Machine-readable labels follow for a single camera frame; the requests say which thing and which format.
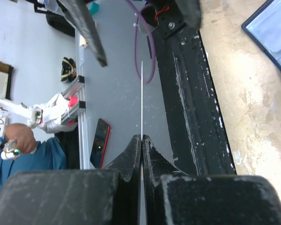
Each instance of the smartphone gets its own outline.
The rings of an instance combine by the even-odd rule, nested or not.
[[[110,130],[111,127],[108,123],[103,119],[98,120],[93,148],[90,155],[90,162],[95,168],[101,169],[102,167]]]

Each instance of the thin wire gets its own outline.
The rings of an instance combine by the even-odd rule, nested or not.
[[[165,6],[164,6],[164,7],[162,8],[162,10],[160,10],[159,12],[156,13],[156,15],[155,15],[155,17],[154,17],[154,18],[155,18],[155,21],[158,22],[158,18],[157,18],[157,17],[160,15],[160,13],[162,13],[162,12],[167,12],[169,9],[170,9],[170,7],[168,7],[168,6],[165,7]]]
[[[141,141],[142,141],[142,136],[143,136],[143,131],[142,131],[142,114],[143,114],[143,61],[141,61],[141,77],[140,77],[140,82],[141,82],[141,113],[140,113],[140,122],[141,122],[141,129],[140,129],[140,135],[141,135]],[[143,166],[143,161],[140,164],[140,178],[141,180],[144,180],[144,166]]]
[[[1,124],[3,124],[3,123],[4,123],[4,120],[3,120],[3,119],[0,119],[0,120],[2,121],[2,123],[1,123]],[[1,125],[1,124],[0,124],[0,125]]]
[[[142,140],[142,114],[143,114],[143,61],[141,61],[141,77],[140,77],[140,82],[141,82],[141,113],[140,113],[140,135],[141,135],[141,140]]]
[[[141,15],[140,11],[143,11],[144,9],[151,7],[152,5],[150,4],[146,4],[140,11],[137,10],[137,8],[134,6],[134,4],[130,1],[130,0],[125,0],[128,5],[132,8],[132,10],[136,13],[137,17],[136,17],[136,26],[135,26],[135,33],[134,33],[134,67],[136,70],[136,74],[139,78],[141,78],[140,73],[138,71],[137,68],[137,59],[136,59],[136,45],[137,45],[137,31],[138,31],[138,24],[139,24],[139,20],[142,21],[144,28],[146,29],[148,38],[149,38],[149,42],[150,42],[150,46],[151,46],[151,54],[152,54],[152,60],[151,60],[151,74],[150,77],[147,81],[145,81],[145,83],[150,83],[151,80],[154,77],[154,73],[155,73],[155,67],[156,67],[156,54],[155,54],[155,45],[154,45],[154,40],[153,40],[153,36],[151,33],[151,30],[149,28],[149,25],[147,24],[146,20],[144,19],[144,17]]]

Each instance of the wall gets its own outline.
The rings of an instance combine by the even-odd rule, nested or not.
[[[34,12],[33,4],[24,0],[14,3],[0,0],[0,60],[12,65],[11,98],[26,105],[47,102],[66,89],[60,82],[64,56],[75,57],[74,38],[47,24],[43,14]],[[12,122],[26,124],[26,119],[13,115]],[[37,140],[51,135],[34,129]]]

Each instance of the blue shirt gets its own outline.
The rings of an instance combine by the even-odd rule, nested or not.
[[[37,142],[34,154],[23,154],[15,161],[2,160],[0,150],[0,190],[9,176],[19,171],[63,170],[67,168],[66,156],[56,138]]]

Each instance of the black bag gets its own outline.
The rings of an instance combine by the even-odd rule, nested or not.
[[[66,21],[63,16],[57,14],[46,14],[47,23],[53,28],[75,37],[75,29]]]

